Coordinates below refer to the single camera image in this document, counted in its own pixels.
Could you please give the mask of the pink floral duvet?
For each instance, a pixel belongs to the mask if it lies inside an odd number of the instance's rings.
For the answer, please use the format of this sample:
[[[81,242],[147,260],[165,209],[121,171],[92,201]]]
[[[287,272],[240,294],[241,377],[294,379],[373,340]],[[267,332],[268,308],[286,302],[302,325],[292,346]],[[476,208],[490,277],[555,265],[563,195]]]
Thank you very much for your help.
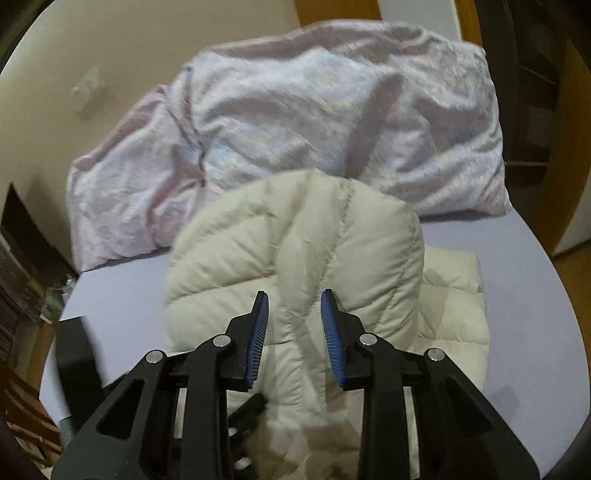
[[[202,50],[71,164],[74,265],[169,247],[224,193],[301,169],[361,181],[422,216],[506,214],[484,49],[404,22],[334,20]]]

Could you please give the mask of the lavender bed sheet mattress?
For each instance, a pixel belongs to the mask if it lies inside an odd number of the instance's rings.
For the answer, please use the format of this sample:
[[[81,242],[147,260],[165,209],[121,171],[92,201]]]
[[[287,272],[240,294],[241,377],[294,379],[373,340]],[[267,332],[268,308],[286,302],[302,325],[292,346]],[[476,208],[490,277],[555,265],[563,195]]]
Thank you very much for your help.
[[[554,266],[516,212],[431,218],[422,228],[427,245],[478,256],[491,332],[485,394],[549,472],[590,409],[583,339]],[[86,318],[106,381],[165,348],[168,268],[169,255],[160,253],[80,276],[63,317]]]

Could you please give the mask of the dark cluttered shelf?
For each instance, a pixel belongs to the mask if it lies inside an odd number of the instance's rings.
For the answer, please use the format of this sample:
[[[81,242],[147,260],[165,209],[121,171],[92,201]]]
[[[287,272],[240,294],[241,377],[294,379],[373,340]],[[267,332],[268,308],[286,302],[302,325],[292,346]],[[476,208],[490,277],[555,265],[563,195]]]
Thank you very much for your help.
[[[42,473],[62,453],[40,389],[63,309],[61,288],[75,276],[9,185],[1,203],[1,452]]]

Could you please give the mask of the wall socket plate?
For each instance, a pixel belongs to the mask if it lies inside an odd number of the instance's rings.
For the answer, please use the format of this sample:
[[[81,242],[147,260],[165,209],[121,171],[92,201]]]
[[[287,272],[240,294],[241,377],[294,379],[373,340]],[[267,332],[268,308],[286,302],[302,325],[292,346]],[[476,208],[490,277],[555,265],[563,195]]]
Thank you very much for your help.
[[[90,68],[70,90],[71,102],[76,113],[82,112],[104,90],[102,74],[98,66]]]

